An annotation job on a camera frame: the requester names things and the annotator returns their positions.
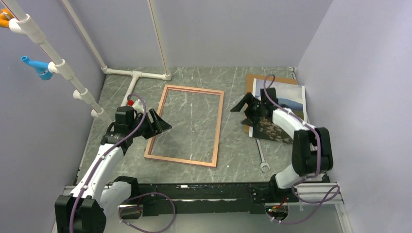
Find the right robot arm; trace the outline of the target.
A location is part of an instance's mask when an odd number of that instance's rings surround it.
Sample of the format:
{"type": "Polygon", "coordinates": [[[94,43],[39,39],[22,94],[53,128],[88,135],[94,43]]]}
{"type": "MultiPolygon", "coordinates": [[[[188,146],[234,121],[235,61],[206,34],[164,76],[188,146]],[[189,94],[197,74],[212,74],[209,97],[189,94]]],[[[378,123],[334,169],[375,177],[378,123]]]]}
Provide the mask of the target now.
{"type": "Polygon", "coordinates": [[[243,110],[246,118],[241,123],[253,128],[262,118],[270,119],[292,139],[291,164],[269,181],[269,198],[280,201],[286,196],[287,189],[333,168],[330,134],[327,128],[315,127],[298,117],[287,105],[279,104],[274,87],[262,88],[260,93],[258,98],[248,92],[231,112],[243,110]]]}

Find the wooden picture frame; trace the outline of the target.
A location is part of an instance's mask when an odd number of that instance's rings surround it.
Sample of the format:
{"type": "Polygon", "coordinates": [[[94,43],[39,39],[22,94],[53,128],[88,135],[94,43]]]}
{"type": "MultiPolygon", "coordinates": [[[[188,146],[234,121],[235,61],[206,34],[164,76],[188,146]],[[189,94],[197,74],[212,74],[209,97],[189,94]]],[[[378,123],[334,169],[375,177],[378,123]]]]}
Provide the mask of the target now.
{"type": "Polygon", "coordinates": [[[159,161],[164,161],[164,162],[181,163],[185,165],[216,167],[217,160],[218,160],[218,151],[219,151],[221,121],[222,121],[222,115],[223,115],[224,92],[221,90],[211,90],[211,89],[205,89],[205,88],[196,88],[196,87],[187,87],[187,86],[167,84],[164,86],[164,90],[163,90],[163,93],[162,93],[162,96],[159,102],[159,106],[158,106],[159,114],[162,114],[166,100],[167,100],[168,93],[171,91],[179,91],[185,94],[195,93],[195,94],[214,95],[214,96],[219,97],[219,102],[218,102],[218,107],[217,107],[217,121],[216,121],[216,126],[214,127],[215,134],[214,134],[214,140],[213,140],[213,147],[211,151],[211,155],[212,155],[211,161],[210,162],[196,161],[192,159],[192,155],[190,155],[189,159],[154,155],[152,154],[153,147],[155,145],[154,138],[149,139],[147,147],[145,149],[144,158],[159,160],[159,161]]]}

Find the brown backing board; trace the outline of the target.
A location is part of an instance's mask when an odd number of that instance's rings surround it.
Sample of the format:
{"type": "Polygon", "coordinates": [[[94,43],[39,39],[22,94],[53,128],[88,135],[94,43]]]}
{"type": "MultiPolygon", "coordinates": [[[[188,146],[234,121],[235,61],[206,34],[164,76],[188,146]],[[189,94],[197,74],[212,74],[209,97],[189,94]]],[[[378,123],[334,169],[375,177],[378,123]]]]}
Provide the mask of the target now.
{"type": "MultiPolygon", "coordinates": [[[[253,77],[254,76],[260,76],[260,77],[263,76],[264,79],[266,78],[265,75],[247,74],[246,75],[246,93],[248,93],[247,92],[247,86],[253,84],[253,77]]],[[[284,77],[278,77],[278,76],[276,76],[275,78],[273,78],[273,77],[270,77],[270,78],[272,78],[271,83],[273,83],[275,81],[279,82],[281,79],[285,79],[288,83],[296,83],[297,84],[297,81],[295,79],[291,79],[291,78],[284,78],[284,77]]],[[[244,131],[249,132],[249,130],[246,128],[246,126],[244,127],[244,131]]]]}

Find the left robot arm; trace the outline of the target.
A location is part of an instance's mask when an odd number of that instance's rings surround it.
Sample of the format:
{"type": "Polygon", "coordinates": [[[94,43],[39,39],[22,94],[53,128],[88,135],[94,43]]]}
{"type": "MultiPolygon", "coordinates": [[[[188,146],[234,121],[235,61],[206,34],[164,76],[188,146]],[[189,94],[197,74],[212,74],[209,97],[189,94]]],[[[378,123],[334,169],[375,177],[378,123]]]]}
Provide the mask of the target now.
{"type": "Polygon", "coordinates": [[[154,109],[138,112],[132,106],[118,107],[115,120],[103,135],[92,165],[68,195],[60,195],[54,205],[59,233],[102,233],[107,218],[125,201],[135,203],[140,196],[136,178],[120,176],[108,190],[107,180],[123,159],[134,138],[145,139],[170,130],[154,109]]]}

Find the landscape photo print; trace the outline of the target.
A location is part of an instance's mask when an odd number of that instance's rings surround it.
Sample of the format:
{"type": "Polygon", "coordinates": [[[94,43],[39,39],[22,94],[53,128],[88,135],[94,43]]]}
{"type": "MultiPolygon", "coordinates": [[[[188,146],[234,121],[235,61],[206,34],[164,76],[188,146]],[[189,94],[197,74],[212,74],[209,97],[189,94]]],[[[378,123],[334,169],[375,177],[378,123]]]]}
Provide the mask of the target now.
{"type": "MultiPolygon", "coordinates": [[[[276,89],[276,97],[278,104],[286,105],[301,119],[308,121],[305,87],[296,83],[288,83],[285,79],[279,82],[271,83],[270,78],[266,84],[267,87],[276,89]]],[[[254,76],[253,84],[247,86],[247,92],[251,92],[258,99],[261,98],[260,90],[264,85],[264,77],[254,76]]],[[[246,126],[249,130],[248,136],[263,140],[278,141],[286,144],[291,144],[293,139],[279,126],[272,123],[271,119],[261,118],[255,127],[246,126]]]]}

